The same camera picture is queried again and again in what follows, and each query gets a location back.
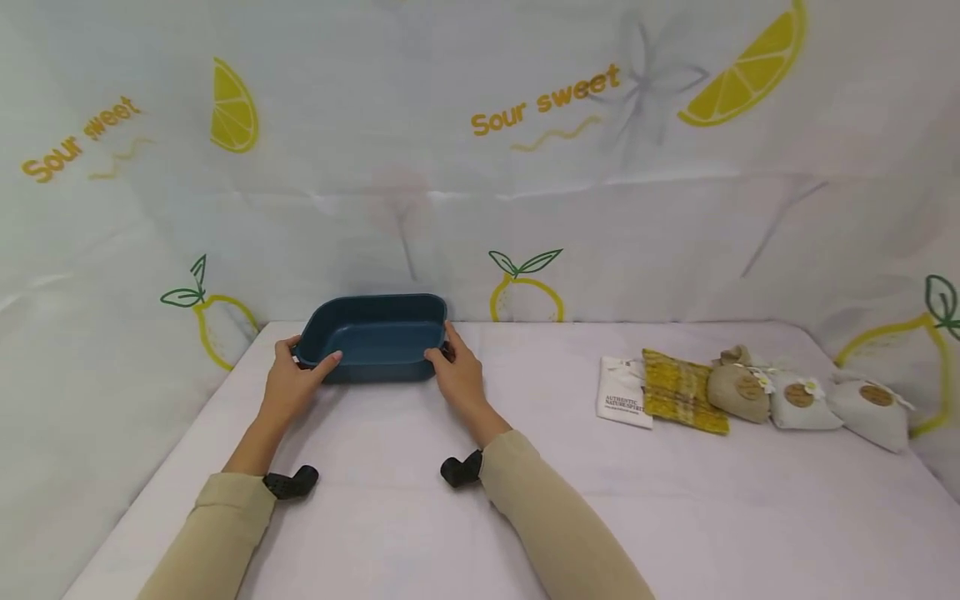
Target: hand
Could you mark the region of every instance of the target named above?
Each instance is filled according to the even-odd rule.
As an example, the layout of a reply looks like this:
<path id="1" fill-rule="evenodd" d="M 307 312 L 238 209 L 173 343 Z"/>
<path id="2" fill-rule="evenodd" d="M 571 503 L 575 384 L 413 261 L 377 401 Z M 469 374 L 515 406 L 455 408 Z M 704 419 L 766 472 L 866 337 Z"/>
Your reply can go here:
<path id="1" fill-rule="evenodd" d="M 481 448 L 511 426 L 493 410 L 483 390 L 483 364 L 461 339 L 450 321 L 444 323 L 449 338 L 447 355 L 439 348 L 428 348 L 423 356 L 433 363 L 437 384 L 447 404 L 456 410 L 460 420 Z"/>
<path id="2" fill-rule="evenodd" d="M 294 362 L 290 349 L 300 341 L 295 335 L 274 346 L 276 358 L 267 373 L 267 387 L 260 405 L 259 420 L 280 423 L 284 428 L 303 414 L 324 378 L 340 364 L 340 350 L 326 356 L 314 369 L 305 371 Z"/>

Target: round label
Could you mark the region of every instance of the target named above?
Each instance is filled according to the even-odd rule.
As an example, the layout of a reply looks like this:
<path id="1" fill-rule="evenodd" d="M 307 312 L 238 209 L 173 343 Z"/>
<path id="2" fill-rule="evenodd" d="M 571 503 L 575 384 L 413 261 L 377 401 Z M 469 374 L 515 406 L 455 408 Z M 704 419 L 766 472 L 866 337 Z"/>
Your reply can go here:
<path id="1" fill-rule="evenodd" d="M 740 375 L 737 380 L 733 382 L 733 386 L 741 396 L 748 400 L 763 400 L 766 396 L 766 393 L 763 392 L 763 388 L 760 386 L 760 382 L 757 381 L 753 375 Z"/>
<path id="2" fill-rule="evenodd" d="M 877 406 L 890 406 L 894 403 L 893 395 L 876 385 L 863 386 L 860 388 L 860 395 Z"/>
<path id="3" fill-rule="evenodd" d="M 813 404 L 813 396 L 806 390 L 803 383 L 792 383 L 783 390 L 783 397 L 797 408 L 806 408 Z"/>

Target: beige sleeve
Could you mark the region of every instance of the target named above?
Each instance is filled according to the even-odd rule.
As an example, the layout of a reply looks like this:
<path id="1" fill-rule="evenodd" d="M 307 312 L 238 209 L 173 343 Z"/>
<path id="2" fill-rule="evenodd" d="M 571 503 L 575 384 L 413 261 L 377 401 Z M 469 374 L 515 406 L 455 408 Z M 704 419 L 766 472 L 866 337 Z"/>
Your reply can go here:
<path id="1" fill-rule="evenodd" d="M 522 434 L 510 431 L 484 448 L 480 480 L 551 600 L 653 599 L 610 529 Z"/>
<path id="2" fill-rule="evenodd" d="M 217 473 L 138 600 L 233 600 L 276 498 L 261 477 Z"/>

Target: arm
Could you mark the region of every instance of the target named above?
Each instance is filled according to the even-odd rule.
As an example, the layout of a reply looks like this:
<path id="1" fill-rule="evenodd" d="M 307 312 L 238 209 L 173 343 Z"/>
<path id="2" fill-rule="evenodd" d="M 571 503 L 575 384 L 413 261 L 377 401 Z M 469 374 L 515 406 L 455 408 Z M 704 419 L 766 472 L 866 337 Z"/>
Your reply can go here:
<path id="1" fill-rule="evenodd" d="M 334 352 L 313 371 L 301 371 L 290 354 L 298 340 L 276 343 L 276 360 L 267 375 L 260 412 L 223 472 L 207 480 L 138 600 L 236 597 L 276 503 L 262 478 L 290 424 L 307 409 L 324 377 L 341 358 L 340 352 Z"/>
<path id="2" fill-rule="evenodd" d="M 510 520 L 551 600 L 652 600 L 630 557 L 586 500 L 493 410 L 483 367 L 447 324 L 448 361 L 427 351 L 444 398 L 484 448 L 480 480 Z"/>

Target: squiggly line print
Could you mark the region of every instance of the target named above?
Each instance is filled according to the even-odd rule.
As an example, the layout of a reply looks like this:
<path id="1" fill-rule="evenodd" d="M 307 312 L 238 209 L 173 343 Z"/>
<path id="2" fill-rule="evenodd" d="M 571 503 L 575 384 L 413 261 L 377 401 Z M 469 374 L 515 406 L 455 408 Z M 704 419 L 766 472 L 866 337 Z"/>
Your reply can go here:
<path id="1" fill-rule="evenodd" d="M 127 153 L 124 154 L 124 155 L 118 155 L 118 154 L 116 154 L 116 153 L 114 153 L 113 155 L 111 155 L 111 158 L 113 159 L 113 164 L 111 165 L 111 168 L 110 168 L 110 172 L 109 172 L 109 173 L 91 173 L 90 175 L 86 176 L 86 178 L 87 178 L 88 180 L 91 180 L 91 181 L 93 181 L 93 180 L 114 180 L 114 179 L 116 179 L 117 174 L 120 172 L 120 161 L 121 161 L 121 160 L 130 160 L 131 158 L 133 158 L 133 157 L 136 155 L 136 145 L 137 145 L 137 144 L 141 144 L 141 143 L 143 143 L 143 144 L 156 144 L 156 142 L 154 142 L 154 140 L 152 140 L 152 139 L 148 139 L 148 138 L 146 138 L 146 137 L 136 137 L 136 138 L 133 139 L 133 142 L 131 142 L 130 151 L 129 151 L 129 152 L 127 152 Z"/>
<path id="2" fill-rule="evenodd" d="M 524 146 L 523 144 L 512 144 L 510 146 L 510 149 L 516 150 L 518 152 L 535 152 L 537 148 L 539 148 L 540 145 L 544 141 L 546 141 L 546 138 L 550 137 L 551 135 L 556 135 L 557 137 L 562 137 L 563 139 L 573 139 L 577 135 L 580 135 L 583 132 L 583 130 L 587 128 L 587 125 L 589 125 L 590 123 L 599 123 L 599 122 L 600 122 L 600 117 L 598 117 L 595 114 L 592 114 L 591 116 L 584 119 L 584 122 L 578 125 L 577 129 L 573 130 L 570 133 L 567 133 L 561 130 L 548 130 L 539 138 L 537 138 L 537 141 L 534 142 L 532 146 Z"/>

